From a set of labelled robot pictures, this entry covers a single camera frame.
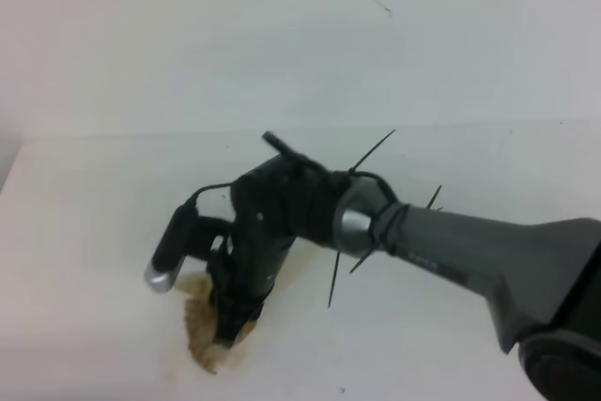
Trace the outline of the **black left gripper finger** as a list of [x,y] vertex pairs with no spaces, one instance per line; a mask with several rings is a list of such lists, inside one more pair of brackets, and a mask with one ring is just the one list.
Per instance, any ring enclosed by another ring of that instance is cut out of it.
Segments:
[[233,266],[227,251],[213,253],[207,272],[212,282],[209,303],[221,321],[232,321],[235,315],[235,296],[232,286]]

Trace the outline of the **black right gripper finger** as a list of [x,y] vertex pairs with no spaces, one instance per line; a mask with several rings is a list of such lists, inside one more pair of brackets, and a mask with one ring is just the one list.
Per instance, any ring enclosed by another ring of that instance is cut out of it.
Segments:
[[263,309],[261,298],[240,299],[226,294],[214,295],[216,332],[214,342],[232,347],[244,326],[257,321]]

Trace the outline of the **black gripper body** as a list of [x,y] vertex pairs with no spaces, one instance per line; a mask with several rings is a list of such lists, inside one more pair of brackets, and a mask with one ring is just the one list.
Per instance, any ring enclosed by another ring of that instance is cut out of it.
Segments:
[[329,170],[310,159],[270,159],[229,185],[235,219],[198,216],[194,254],[232,259],[235,298],[261,298],[273,289],[298,238],[329,243]]

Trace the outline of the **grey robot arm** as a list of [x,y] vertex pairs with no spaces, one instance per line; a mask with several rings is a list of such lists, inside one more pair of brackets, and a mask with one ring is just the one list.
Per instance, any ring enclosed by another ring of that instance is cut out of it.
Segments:
[[381,251],[486,299],[548,400],[600,396],[600,223],[520,225],[419,208],[379,176],[276,157],[231,187],[233,222],[196,217],[193,252],[216,285],[217,339],[258,315],[297,238],[364,261]]

